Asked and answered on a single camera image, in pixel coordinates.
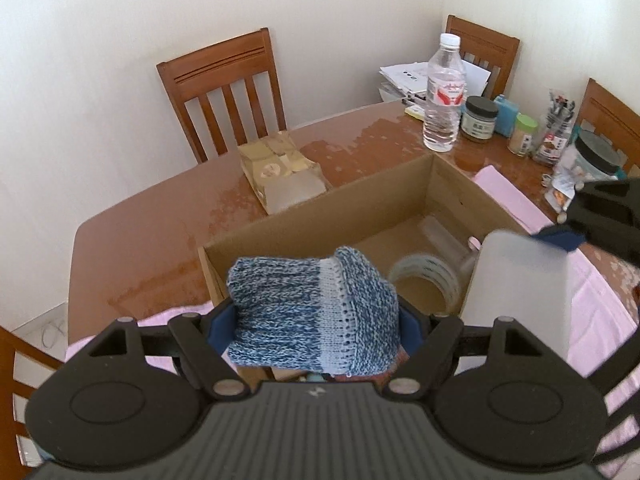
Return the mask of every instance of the blue container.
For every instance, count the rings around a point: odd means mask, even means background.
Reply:
[[[519,110],[518,105],[505,99],[502,94],[494,99],[494,103],[498,107],[498,116],[495,118],[494,131],[509,138],[513,132],[513,126],[516,123],[516,116]]]

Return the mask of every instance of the spice jar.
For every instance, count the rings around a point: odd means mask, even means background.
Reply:
[[[583,130],[575,143],[564,150],[554,168],[554,178],[545,193],[556,212],[566,210],[575,195],[578,182],[616,180],[620,155],[603,138]]]
[[[531,147],[531,141],[538,129],[538,122],[528,115],[518,114],[516,125],[509,141],[509,151],[517,156],[525,156]]]
[[[460,125],[462,134],[474,142],[487,142],[494,134],[497,105],[486,97],[472,95],[466,100],[465,107]]]

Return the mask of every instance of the glass jar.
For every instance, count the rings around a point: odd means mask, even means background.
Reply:
[[[494,134],[498,106],[491,99],[472,95],[465,108],[460,124],[462,135],[473,142],[487,142]]]
[[[575,195],[578,182],[616,180],[620,169],[620,155],[603,138],[585,130],[575,143],[562,153],[554,168],[554,177],[546,201],[556,212],[566,210]]]

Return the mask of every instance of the green jar lid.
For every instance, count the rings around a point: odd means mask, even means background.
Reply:
[[[538,122],[525,114],[516,115],[516,128],[526,134],[534,134],[538,129]]]

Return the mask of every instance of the white plastic container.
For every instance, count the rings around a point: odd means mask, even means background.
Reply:
[[[429,60],[422,138],[434,152],[448,152],[458,138],[460,107],[466,88],[460,37],[441,34],[440,48]]]
[[[460,317],[466,325],[493,326],[498,316],[513,317],[566,359],[571,326],[568,253],[508,231],[489,234]],[[461,358],[458,371],[483,362],[483,357]]]

